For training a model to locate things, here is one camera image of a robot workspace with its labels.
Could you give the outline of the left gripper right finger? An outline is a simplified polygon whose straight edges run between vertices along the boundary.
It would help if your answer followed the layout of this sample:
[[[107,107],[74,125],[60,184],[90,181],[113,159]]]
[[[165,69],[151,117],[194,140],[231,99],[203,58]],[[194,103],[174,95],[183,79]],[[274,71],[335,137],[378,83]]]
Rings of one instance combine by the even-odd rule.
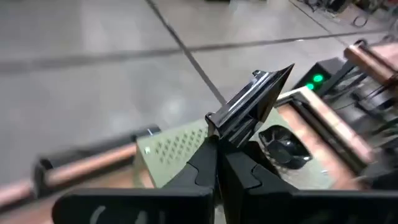
[[[226,146],[219,185],[228,223],[397,223],[397,192],[301,190]]]

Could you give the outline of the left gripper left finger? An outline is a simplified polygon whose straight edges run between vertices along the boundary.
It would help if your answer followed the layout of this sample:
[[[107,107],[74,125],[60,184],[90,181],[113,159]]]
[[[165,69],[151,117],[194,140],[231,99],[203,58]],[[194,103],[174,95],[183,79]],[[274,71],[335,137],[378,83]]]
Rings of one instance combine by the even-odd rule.
[[[75,189],[52,208],[54,223],[213,223],[218,137],[205,138],[161,188]]]

